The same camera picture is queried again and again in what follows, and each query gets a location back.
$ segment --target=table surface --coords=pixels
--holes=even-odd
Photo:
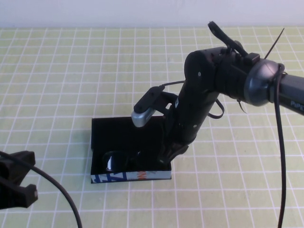
[[[223,28],[262,57],[281,27]],[[75,201],[85,228],[273,228],[281,199],[273,104],[220,96],[225,114],[207,118],[172,180],[91,184],[92,117],[130,116],[151,87],[183,80],[186,56],[222,43],[201,28],[0,29],[0,150],[34,151],[36,166]],[[287,27],[269,59],[304,76],[304,27]],[[181,85],[168,87],[178,94]],[[213,114],[219,114],[215,105]],[[304,118],[281,109],[286,148],[284,227],[304,226]],[[73,228],[61,193],[30,172],[39,200],[0,211],[1,228]]]

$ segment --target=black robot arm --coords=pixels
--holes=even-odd
[[[187,150],[219,94],[253,106],[274,102],[275,78],[284,65],[247,53],[214,22],[208,26],[227,47],[191,52],[185,60],[185,81],[179,94],[163,92],[163,85],[152,87],[132,112],[137,127],[144,126],[155,111],[164,114],[161,162],[170,162]],[[285,73],[279,93],[281,106],[304,115],[304,78]]]

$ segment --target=black box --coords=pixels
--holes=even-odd
[[[157,162],[163,116],[142,128],[131,117],[93,118],[91,183],[170,180],[171,164]]]

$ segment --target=white wall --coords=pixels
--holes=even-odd
[[[304,0],[0,0],[0,27],[304,25]]]

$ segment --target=black cable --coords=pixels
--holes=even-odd
[[[9,159],[19,165],[22,165],[24,167],[26,167],[27,169],[33,170],[34,172],[40,174],[42,177],[44,177],[45,179],[47,179],[49,182],[51,182],[52,184],[54,184],[61,192],[62,194],[65,196],[66,200],[68,201],[68,203],[70,204],[73,213],[75,215],[76,218],[76,222],[78,225],[78,228],[82,228],[82,224],[81,224],[81,219],[77,210],[77,207],[75,205],[75,203],[73,202],[72,198],[70,197],[70,195],[68,194],[68,192],[64,189],[64,187],[62,187],[62,185],[60,185],[55,179],[53,179],[51,176],[49,176],[48,174],[46,174],[45,172],[43,172],[41,169],[32,166],[30,164],[28,164],[27,162],[24,162],[18,158],[15,158],[5,152],[0,151],[0,156],[4,157],[6,159]]]
[[[222,105],[222,103],[218,99],[215,102],[218,104],[219,108],[222,110],[222,114],[221,115],[213,115],[211,113],[208,113],[208,116],[210,118],[212,118],[212,119],[220,119],[224,115],[225,108],[224,108],[224,106]]]
[[[185,81],[169,82],[169,83],[162,84],[160,86],[170,86],[170,85],[175,85],[175,84],[181,84],[181,83],[184,83],[184,82]]]
[[[286,204],[286,162],[285,162],[285,147],[284,147],[284,139],[283,139],[283,129],[280,115],[280,101],[279,101],[279,91],[280,91],[280,82],[283,77],[284,65],[279,64],[279,70],[275,76],[275,94],[274,94],[274,104],[275,104],[275,116],[277,123],[277,130],[279,136],[279,144],[280,144],[280,153],[281,153],[281,172],[282,172],[282,197],[281,197],[281,208],[280,208],[280,216],[278,221],[278,228],[282,227],[283,217],[285,211]]]
[[[169,82],[169,83],[162,84],[160,86],[165,87],[165,86],[170,86],[170,85],[175,85],[175,84],[181,84],[181,83],[184,83],[184,82],[185,81]],[[213,115],[211,113],[208,113],[208,117],[210,117],[212,119],[220,119],[224,115],[224,111],[225,111],[224,106],[222,105],[222,103],[218,99],[216,100],[216,103],[218,104],[218,106],[220,107],[220,109],[222,110],[223,113],[221,115]]]

